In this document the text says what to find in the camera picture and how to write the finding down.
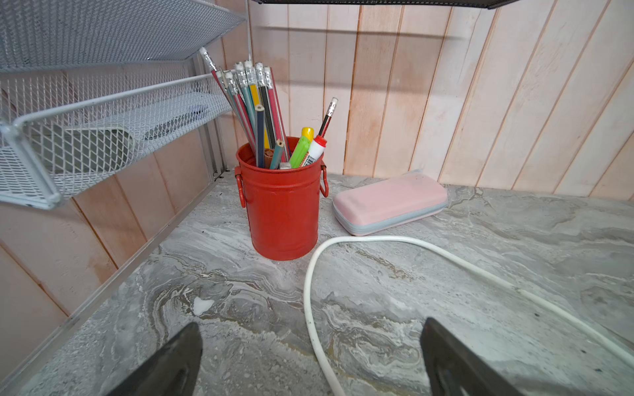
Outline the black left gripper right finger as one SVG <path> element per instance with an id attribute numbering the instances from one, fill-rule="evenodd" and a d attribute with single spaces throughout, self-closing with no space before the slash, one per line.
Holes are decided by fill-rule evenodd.
<path id="1" fill-rule="evenodd" d="M 432 395 L 522 394 L 435 318 L 424 322 L 420 345 Z"/>

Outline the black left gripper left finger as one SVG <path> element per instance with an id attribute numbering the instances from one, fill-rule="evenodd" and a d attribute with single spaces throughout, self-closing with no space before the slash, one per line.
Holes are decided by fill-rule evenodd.
<path id="1" fill-rule="evenodd" d="M 193 395 L 203 342 L 189 323 L 108 395 Z"/>

